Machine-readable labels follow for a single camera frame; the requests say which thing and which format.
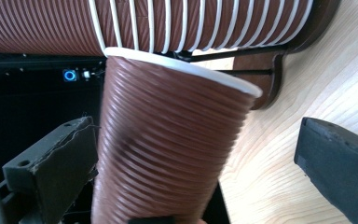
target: stacked cups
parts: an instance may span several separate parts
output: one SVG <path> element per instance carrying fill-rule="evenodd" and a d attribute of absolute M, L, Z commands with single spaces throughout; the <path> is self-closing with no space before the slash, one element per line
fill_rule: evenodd
<path fill-rule="evenodd" d="M 312 0 L 0 0 L 0 52 L 103 55 L 285 44 Z"/>
<path fill-rule="evenodd" d="M 261 90 L 131 49 L 107 49 L 92 222 L 196 223 Z"/>

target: light wood table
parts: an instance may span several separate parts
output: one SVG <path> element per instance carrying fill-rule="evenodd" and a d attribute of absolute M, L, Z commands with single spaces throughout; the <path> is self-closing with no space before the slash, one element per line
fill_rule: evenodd
<path fill-rule="evenodd" d="M 343 0 L 323 38 L 285 58 L 277 102 L 245 121 L 220 178 L 231 223 L 349 222 L 293 162 L 303 117 L 358 134 L 358 0 Z"/>

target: white stripe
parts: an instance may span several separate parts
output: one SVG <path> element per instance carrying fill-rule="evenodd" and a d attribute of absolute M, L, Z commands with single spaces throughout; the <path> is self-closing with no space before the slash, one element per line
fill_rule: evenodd
<path fill-rule="evenodd" d="M 199 46 L 199 43 L 201 40 L 201 35 L 202 35 L 204 19 L 205 19 L 205 0 L 200 0 L 199 29 L 197 31 L 196 41 L 194 42 L 193 47 L 191 47 L 191 49 L 189 50 L 190 52 L 194 51 Z"/>
<path fill-rule="evenodd" d="M 165 0 L 165 42 L 161 53 L 166 53 L 171 41 L 171 0 Z"/>
<path fill-rule="evenodd" d="M 136 12 L 135 12 L 134 0 L 130 0 L 130 14 L 131 14 L 131 24 L 132 24 L 133 47 L 135 50 L 139 50 L 138 26 L 136 25 Z"/>
<path fill-rule="evenodd" d="M 104 53 L 105 44 L 103 40 L 103 32 L 101 31 L 100 20 L 98 19 L 97 7 L 95 6 L 95 0 L 89 0 L 89 12 L 91 13 L 92 24 L 94 26 L 95 34 L 97 35 L 98 43 L 100 45 L 102 53 Z"/>
<path fill-rule="evenodd" d="M 246 33 L 248 32 L 249 25 L 251 24 L 251 20 L 252 20 L 252 16 L 253 16 L 254 6 L 255 6 L 255 0 L 250 0 L 249 6 L 248 6 L 248 13 L 246 16 L 246 22 L 243 25 L 241 35 L 240 35 L 240 37 L 238 37 L 237 41 L 235 41 L 234 45 L 230 47 L 231 49 L 236 48 L 240 44 L 240 42 L 243 40 Z"/>
<path fill-rule="evenodd" d="M 252 38 L 246 44 L 244 44 L 242 46 L 242 48 L 247 48 L 247 47 L 251 46 L 255 42 L 255 40 L 258 38 L 261 31 L 263 30 L 264 23 L 266 22 L 268 12 L 269 12 L 269 0 L 266 0 L 266 1 L 264 1 L 263 14 L 261 15 L 261 20 L 260 20 L 260 23 L 258 23 L 257 30 L 255 30 L 255 33 L 252 36 Z"/>
<path fill-rule="evenodd" d="M 281 20 L 283 8 L 284 8 L 284 0 L 281 0 L 281 2 L 279 4 L 277 15 L 275 16 L 275 21 L 274 21 L 271 29 L 269 30 L 268 34 L 266 35 L 266 38 L 264 38 L 263 41 L 261 41 L 259 44 L 257 44 L 256 47 L 263 46 L 264 43 L 266 43 L 271 38 L 272 34 L 274 34 L 275 30 L 277 29 L 278 23 Z"/>
<path fill-rule="evenodd" d="M 307 21 L 308 16 L 310 15 L 310 9 L 312 8 L 312 3 L 313 3 L 312 0 L 308 1 L 307 8 L 305 9 L 305 13 L 303 15 L 303 18 L 301 19 L 301 22 L 297 26 L 297 29 L 295 30 L 295 32 L 292 33 L 289 37 L 287 37 L 287 39 L 285 41 L 283 41 L 282 43 L 279 43 L 279 44 L 286 44 L 287 42 L 291 41 L 296 35 L 298 35 L 300 30 L 303 28 L 305 22 Z"/>
<path fill-rule="evenodd" d="M 180 52 L 183 49 L 183 46 L 186 42 L 186 33 L 187 33 L 187 0 L 183 0 L 183 14 L 182 14 L 182 34 L 180 37 L 180 42 L 178 49 L 175 52 Z"/>
<path fill-rule="evenodd" d="M 213 45 L 216 39 L 217 31 L 219 30 L 220 18 L 222 17 L 222 0 L 216 0 L 216 1 L 217 1 L 217 9 L 216 9 L 216 19 L 214 21 L 213 33 L 212 33 L 211 40 L 209 40 L 208 45 L 203 49 L 204 51 L 211 48 L 211 46 Z"/>
<path fill-rule="evenodd" d="M 238 7 L 239 7 L 240 1 L 239 0 L 235 0 L 234 1 L 234 7 L 232 9 L 232 16 L 231 16 L 231 22 L 228 26 L 228 30 L 227 30 L 227 35 L 225 40 L 223 41 L 223 43 L 217 47 L 216 49 L 222 49 L 226 43 L 228 42 L 228 40 L 231 38 L 232 32 L 234 31 L 234 27 L 235 27 L 235 23 L 237 21 L 237 15 L 238 15 Z"/>
<path fill-rule="evenodd" d="M 147 0 L 148 6 L 148 18 L 149 18 L 149 52 L 154 52 L 154 9 L 153 9 L 153 0 Z"/>
<path fill-rule="evenodd" d="M 110 0 L 110 10 L 112 11 L 113 28 L 115 29 L 115 37 L 116 37 L 117 46 L 120 48 L 123 48 L 123 43 L 121 42 L 120 27 L 118 26 L 117 9 L 116 9 L 116 1 L 115 0 Z"/>
<path fill-rule="evenodd" d="M 278 35 L 278 37 L 275 38 L 275 40 L 271 41 L 270 43 L 267 44 L 267 46 L 272 46 L 275 45 L 278 41 L 281 40 L 281 38 L 286 35 L 287 31 L 289 30 L 290 26 L 293 23 L 293 20 L 295 19 L 296 13 L 298 10 L 298 0 L 295 0 L 295 2 L 293 3 L 293 8 L 292 8 L 292 12 L 290 13 L 290 17 L 289 20 L 287 21 L 286 25 L 284 26 L 283 30 L 281 31 L 281 33 Z"/>
<path fill-rule="evenodd" d="M 148 52 L 137 51 L 133 49 L 107 48 L 105 50 L 105 54 L 108 56 L 118 56 L 140 62 L 158 64 L 175 71 L 186 73 L 190 76 L 204 77 L 210 79 L 212 81 L 236 89 L 238 91 L 252 94 L 255 97 L 260 97 L 262 95 L 262 91 L 256 85 L 250 82 L 247 82 L 240 78 L 228 76 L 221 72 L 197 66 L 192 63 L 185 63 L 157 54 L 151 54 Z"/>

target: cup stack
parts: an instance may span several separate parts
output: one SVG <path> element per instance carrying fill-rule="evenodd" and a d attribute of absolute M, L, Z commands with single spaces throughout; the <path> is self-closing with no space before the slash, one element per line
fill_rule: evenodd
<path fill-rule="evenodd" d="M 0 0 L 0 52 L 103 55 L 285 44 L 312 0 Z"/>

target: brown plastic cup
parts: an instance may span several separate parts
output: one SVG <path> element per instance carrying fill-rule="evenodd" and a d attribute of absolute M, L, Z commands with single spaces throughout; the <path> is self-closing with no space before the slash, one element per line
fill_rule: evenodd
<path fill-rule="evenodd" d="M 158 55 L 105 53 L 92 223 L 197 223 L 261 90 Z"/>

